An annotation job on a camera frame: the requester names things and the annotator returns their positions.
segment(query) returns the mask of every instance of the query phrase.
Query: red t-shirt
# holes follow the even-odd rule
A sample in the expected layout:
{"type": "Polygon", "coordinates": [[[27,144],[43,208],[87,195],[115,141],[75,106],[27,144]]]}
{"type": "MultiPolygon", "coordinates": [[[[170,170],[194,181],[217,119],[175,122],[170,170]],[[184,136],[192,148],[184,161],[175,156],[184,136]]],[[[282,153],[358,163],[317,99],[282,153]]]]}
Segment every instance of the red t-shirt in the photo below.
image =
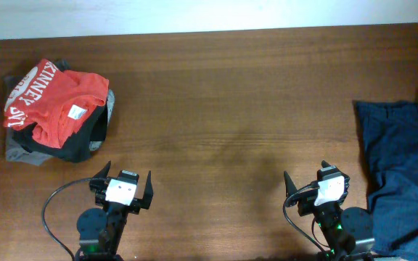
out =
{"type": "Polygon", "coordinates": [[[95,73],[61,72],[42,59],[14,88],[4,107],[4,126],[22,130],[37,123],[33,140],[61,148],[96,106],[104,106],[109,80],[95,73]]]}

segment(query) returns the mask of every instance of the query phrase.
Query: white backdrop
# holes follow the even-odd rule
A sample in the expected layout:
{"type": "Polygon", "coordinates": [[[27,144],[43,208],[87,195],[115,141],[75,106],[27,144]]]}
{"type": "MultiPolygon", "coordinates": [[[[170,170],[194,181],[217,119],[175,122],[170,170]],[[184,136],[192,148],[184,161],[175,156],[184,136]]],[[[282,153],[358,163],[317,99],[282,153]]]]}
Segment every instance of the white backdrop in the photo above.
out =
{"type": "Polygon", "coordinates": [[[418,0],[0,0],[0,39],[418,22],[418,0]]]}

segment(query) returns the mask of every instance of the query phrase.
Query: blue garment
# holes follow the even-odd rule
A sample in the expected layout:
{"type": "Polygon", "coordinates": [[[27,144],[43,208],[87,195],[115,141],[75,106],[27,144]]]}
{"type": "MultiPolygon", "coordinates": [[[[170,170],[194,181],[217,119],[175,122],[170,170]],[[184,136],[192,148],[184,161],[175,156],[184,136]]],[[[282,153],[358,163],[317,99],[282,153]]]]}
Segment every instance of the blue garment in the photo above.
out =
{"type": "Polygon", "coordinates": [[[356,104],[371,179],[375,246],[383,255],[418,260],[418,104],[356,104]]]}

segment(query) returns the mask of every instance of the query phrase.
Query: black cable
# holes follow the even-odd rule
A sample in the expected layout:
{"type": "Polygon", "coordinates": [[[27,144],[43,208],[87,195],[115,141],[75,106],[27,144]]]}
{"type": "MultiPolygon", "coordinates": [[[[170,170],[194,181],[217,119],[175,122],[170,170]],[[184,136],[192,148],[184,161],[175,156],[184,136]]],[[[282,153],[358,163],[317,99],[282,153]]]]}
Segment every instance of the black cable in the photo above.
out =
{"type": "Polygon", "coordinates": [[[107,178],[82,178],[76,181],[69,182],[65,184],[64,186],[61,186],[60,188],[56,189],[56,191],[53,192],[51,196],[49,196],[46,202],[44,202],[43,209],[41,210],[41,222],[43,223],[44,230],[48,232],[48,234],[56,241],[56,243],[58,243],[65,251],[67,251],[67,253],[69,253],[70,257],[72,257],[72,261],[75,261],[72,251],[70,251],[70,249],[67,246],[65,246],[59,239],[57,239],[57,237],[53,235],[53,233],[49,230],[48,225],[46,224],[46,221],[44,219],[44,212],[46,211],[46,207],[48,207],[48,203],[56,194],[58,194],[59,192],[61,192],[62,190],[66,189],[69,186],[72,186],[81,182],[87,182],[87,181],[108,181],[108,179],[107,178]]]}
{"type": "Polygon", "coordinates": [[[290,225],[293,227],[293,228],[295,228],[299,233],[301,233],[303,236],[305,236],[307,239],[309,239],[309,241],[310,242],[312,242],[313,244],[315,244],[319,249],[320,249],[320,251],[322,251],[322,253],[324,253],[324,254],[326,254],[325,253],[325,250],[315,241],[315,240],[313,240],[308,234],[306,234],[306,233],[304,233],[304,231],[302,231],[301,230],[301,228],[299,228],[299,227],[297,227],[292,221],[291,221],[291,219],[288,217],[288,214],[287,214],[287,206],[289,206],[290,205],[290,199],[293,197],[293,196],[296,196],[296,194],[299,194],[299,193],[301,193],[301,192],[303,192],[303,191],[305,191],[306,189],[313,189],[314,187],[312,186],[312,184],[309,184],[309,185],[307,185],[307,186],[304,186],[304,187],[302,187],[302,188],[300,188],[298,191],[296,191],[295,193],[293,193],[293,194],[291,194],[289,197],[287,197],[286,199],[285,199],[285,201],[284,201],[284,203],[283,203],[283,215],[284,215],[284,218],[286,218],[287,219],[287,221],[288,221],[288,223],[290,223],[290,225]]]}
{"type": "Polygon", "coordinates": [[[324,247],[329,247],[327,245],[324,245],[322,243],[320,243],[320,241],[316,238],[316,234],[314,233],[314,225],[316,223],[316,218],[314,217],[314,219],[312,220],[312,225],[311,225],[311,230],[312,230],[312,236],[316,239],[317,243],[321,244],[324,247]]]}

